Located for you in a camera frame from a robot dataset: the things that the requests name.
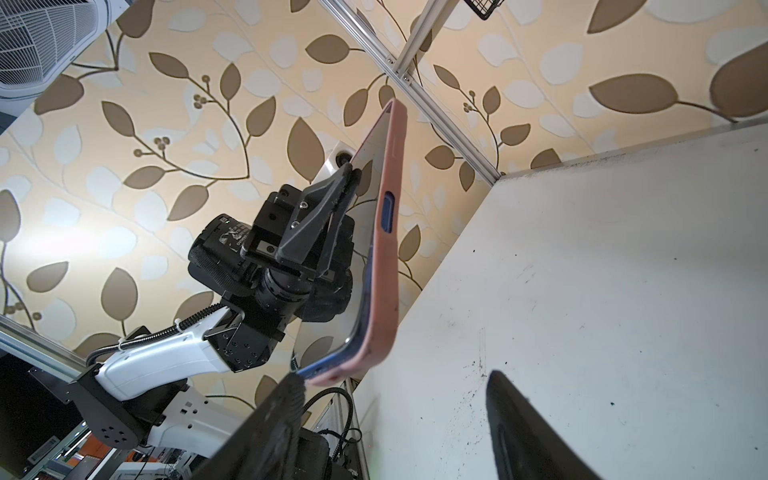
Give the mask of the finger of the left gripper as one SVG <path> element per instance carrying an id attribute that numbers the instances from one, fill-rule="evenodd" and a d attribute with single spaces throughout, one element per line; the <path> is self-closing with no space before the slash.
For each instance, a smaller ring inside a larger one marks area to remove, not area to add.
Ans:
<path id="1" fill-rule="evenodd" d="M 352 232 L 345 220 L 346 212 L 356 196 L 361 178 L 361 169 L 343 167 L 315 185 L 321 198 L 319 207 L 325 234 L 316 267 L 318 276 L 326 276 L 345 262 L 344 251 L 351 242 Z"/>
<path id="2" fill-rule="evenodd" d="M 343 167 L 349 168 L 352 165 L 347 163 Z M 299 205 L 292 212 L 277 249 L 278 261 L 306 261 L 317 240 L 325 236 L 319 207 L 321 198 L 315 185 L 305 189 L 299 196 Z"/>

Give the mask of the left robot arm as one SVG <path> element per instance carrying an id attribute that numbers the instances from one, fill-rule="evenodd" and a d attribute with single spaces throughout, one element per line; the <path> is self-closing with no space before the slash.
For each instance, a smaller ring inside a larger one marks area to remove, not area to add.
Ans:
<path id="1" fill-rule="evenodd" d="M 191 276 L 219 302 L 158 332 L 139 330 L 96 349 L 85 371 L 58 383 L 98 439 L 112 448 L 160 446 L 174 419 L 208 409 L 191 377 L 241 372 L 268 362 L 288 323 L 328 325 L 324 353 L 304 353 L 296 372 L 316 379 L 353 356 L 365 336 L 373 237 L 358 210 L 369 167 L 340 167 L 305 189 L 283 186 L 252 223 L 221 214 L 190 249 Z"/>

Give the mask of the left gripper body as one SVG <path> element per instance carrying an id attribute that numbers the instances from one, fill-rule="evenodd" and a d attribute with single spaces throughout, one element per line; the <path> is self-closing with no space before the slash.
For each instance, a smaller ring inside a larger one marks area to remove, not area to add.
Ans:
<path id="1" fill-rule="evenodd" d="M 280 293 L 298 299 L 295 315 L 327 323 L 351 302 L 354 220 L 346 214 L 353 180 L 325 180 L 270 194 L 241 247 Z"/>

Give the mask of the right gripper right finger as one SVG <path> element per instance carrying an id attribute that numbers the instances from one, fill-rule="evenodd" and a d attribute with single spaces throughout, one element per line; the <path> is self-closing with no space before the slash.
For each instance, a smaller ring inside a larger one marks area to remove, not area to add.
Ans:
<path id="1" fill-rule="evenodd" d="M 486 387 L 486 409 L 500 479 L 596 479 L 503 372 Z"/>

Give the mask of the phone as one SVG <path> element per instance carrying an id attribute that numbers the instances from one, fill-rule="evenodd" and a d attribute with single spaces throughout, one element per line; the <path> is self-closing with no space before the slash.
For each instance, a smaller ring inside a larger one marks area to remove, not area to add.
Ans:
<path id="1" fill-rule="evenodd" d="M 362 170 L 346 214 L 354 220 L 351 302 L 327 323 L 302 321 L 300 340 L 309 346 L 298 373 L 330 386 L 381 363 L 391 351 L 399 322 L 397 223 L 404 145 L 405 105 L 388 101 L 349 162 Z"/>

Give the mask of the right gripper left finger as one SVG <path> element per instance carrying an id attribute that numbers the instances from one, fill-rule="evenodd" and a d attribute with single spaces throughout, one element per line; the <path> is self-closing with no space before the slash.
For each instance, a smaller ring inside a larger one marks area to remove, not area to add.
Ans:
<path id="1" fill-rule="evenodd" d="M 305 381 L 286 375 L 265 402 L 193 474 L 195 479 L 291 479 L 294 475 Z"/>

